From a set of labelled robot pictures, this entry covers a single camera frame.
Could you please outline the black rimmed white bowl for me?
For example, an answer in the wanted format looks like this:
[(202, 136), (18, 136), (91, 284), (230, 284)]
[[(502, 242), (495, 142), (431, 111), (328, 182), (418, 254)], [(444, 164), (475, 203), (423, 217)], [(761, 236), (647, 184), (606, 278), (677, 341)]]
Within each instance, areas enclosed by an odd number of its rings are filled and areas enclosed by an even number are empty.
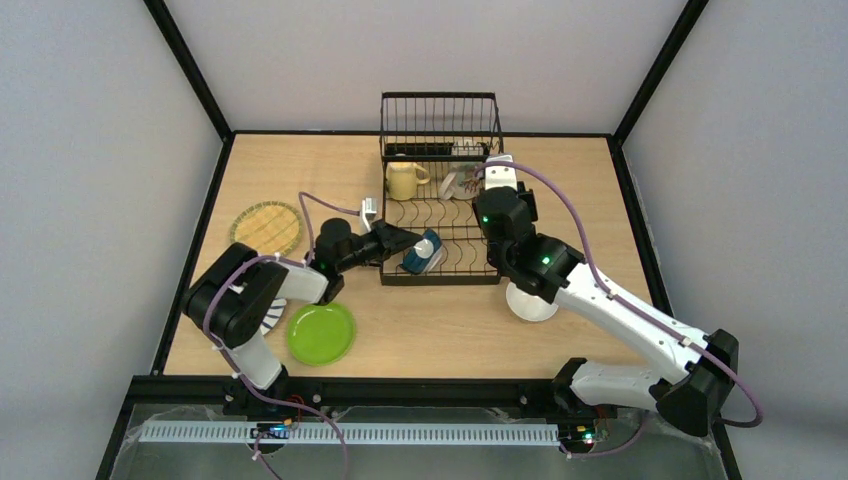
[(422, 239), (406, 252), (400, 268), (412, 275), (428, 273), (442, 260), (444, 252), (441, 237), (433, 229), (427, 229)]

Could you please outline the yellow ceramic mug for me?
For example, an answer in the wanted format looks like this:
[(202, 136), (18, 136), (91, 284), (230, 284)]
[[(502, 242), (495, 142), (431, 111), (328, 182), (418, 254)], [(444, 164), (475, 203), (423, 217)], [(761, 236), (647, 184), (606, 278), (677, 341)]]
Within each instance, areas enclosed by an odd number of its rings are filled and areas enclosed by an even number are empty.
[(387, 195), (396, 201), (408, 201), (418, 196), (418, 189), (431, 180), (430, 172), (403, 153), (389, 161), (385, 170)]

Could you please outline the black wire dish rack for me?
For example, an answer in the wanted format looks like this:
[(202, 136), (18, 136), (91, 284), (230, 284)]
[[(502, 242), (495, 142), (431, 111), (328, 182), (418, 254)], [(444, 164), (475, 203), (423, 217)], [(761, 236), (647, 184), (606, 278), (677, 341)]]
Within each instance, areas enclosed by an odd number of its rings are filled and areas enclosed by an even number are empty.
[[(488, 157), (502, 153), (503, 133), (495, 93), (389, 91), (382, 94), (379, 146), (386, 220), (421, 235), (433, 229), (445, 248), (442, 260), (421, 275), (400, 268), (410, 249), (385, 261), (380, 268), (382, 284), (471, 286), (499, 282), (499, 274), (487, 262), (486, 242), (471, 206), (473, 198), (441, 200), (438, 197), (449, 163), (458, 160), (450, 155), (451, 147), (463, 139), (485, 143), (489, 147)], [(431, 174), (430, 182), (418, 189), (416, 198), (408, 201), (390, 199), (385, 183), (387, 163), (401, 153)]]

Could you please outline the plain white bowl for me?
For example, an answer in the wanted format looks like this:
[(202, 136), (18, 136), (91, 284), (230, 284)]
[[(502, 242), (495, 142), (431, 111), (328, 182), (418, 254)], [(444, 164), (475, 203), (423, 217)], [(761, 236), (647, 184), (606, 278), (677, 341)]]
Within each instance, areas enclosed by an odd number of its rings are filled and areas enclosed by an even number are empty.
[(530, 295), (512, 282), (506, 288), (505, 298), (512, 313), (527, 322), (546, 321), (559, 310), (556, 304), (548, 303), (538, 296)]

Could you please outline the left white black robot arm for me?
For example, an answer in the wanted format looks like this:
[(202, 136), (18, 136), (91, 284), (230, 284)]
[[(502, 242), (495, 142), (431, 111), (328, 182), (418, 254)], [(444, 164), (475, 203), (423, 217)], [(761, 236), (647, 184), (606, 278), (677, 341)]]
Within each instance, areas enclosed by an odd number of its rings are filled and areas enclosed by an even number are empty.
[(346, 271), (385, 261), (422, 239), (419, 233), (381, 219), (367, 232), (356, 234), (348, 221), (331, 218), (321, 225), (313, 256), (301, 262), (261, 255), (236, 242), (183, 295), (181, 312), (237, 377), (266, 390), (284, 372), (260, 332), (274, 300), (328, 304), (344, 287)]

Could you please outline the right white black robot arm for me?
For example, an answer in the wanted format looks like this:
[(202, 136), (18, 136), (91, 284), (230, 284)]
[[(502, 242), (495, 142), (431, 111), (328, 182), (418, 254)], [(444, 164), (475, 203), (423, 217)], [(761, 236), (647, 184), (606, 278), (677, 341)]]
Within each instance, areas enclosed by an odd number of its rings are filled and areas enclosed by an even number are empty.
[(530, 195), (502, 186), (473, 200), (489, 263), (512, 289), (590, 320), (647, 363), (622, 367), (570, 359), (554, 380), (567, 406), (647, 410), (685, 434), (706, 436), (734, 386), (738, 340), (722, 329), (707, 334), (672, 318), (593, 271), (577, 249), (537, 232)]

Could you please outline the woven bamboo plate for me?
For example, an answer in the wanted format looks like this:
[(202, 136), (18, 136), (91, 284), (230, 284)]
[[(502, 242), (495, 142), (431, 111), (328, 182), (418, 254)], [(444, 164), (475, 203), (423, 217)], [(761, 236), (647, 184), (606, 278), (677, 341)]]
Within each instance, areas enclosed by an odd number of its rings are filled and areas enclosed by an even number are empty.
[(235, 218), (228, 239), (262, 254), (288, 255), (300, 245), (304, 230), (305, 221), (295, 207), (281, 201), (263, 201)]

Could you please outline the green plastic plate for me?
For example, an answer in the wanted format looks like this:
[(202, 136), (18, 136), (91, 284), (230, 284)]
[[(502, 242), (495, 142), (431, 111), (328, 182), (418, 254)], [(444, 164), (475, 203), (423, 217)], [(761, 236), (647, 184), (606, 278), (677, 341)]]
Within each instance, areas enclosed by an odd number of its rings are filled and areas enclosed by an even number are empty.
[(343, 358), (351, 350), (356, 334), (354, 316), (345, 306), (306, 305), (289, 320), (286, 344), (298, 362), (321, 367)]

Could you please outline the blue striped white plate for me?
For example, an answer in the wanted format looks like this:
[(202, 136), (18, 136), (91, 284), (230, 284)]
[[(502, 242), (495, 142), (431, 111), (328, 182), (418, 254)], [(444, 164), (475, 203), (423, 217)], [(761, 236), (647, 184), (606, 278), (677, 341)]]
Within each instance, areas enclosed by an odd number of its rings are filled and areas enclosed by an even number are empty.
[(262, 335), (267, 335), (281, 320), (285, 313), (287, 300), (284, 298), (275, 298), (267, 310), (263, 320), (260, 323), (260, 332)]

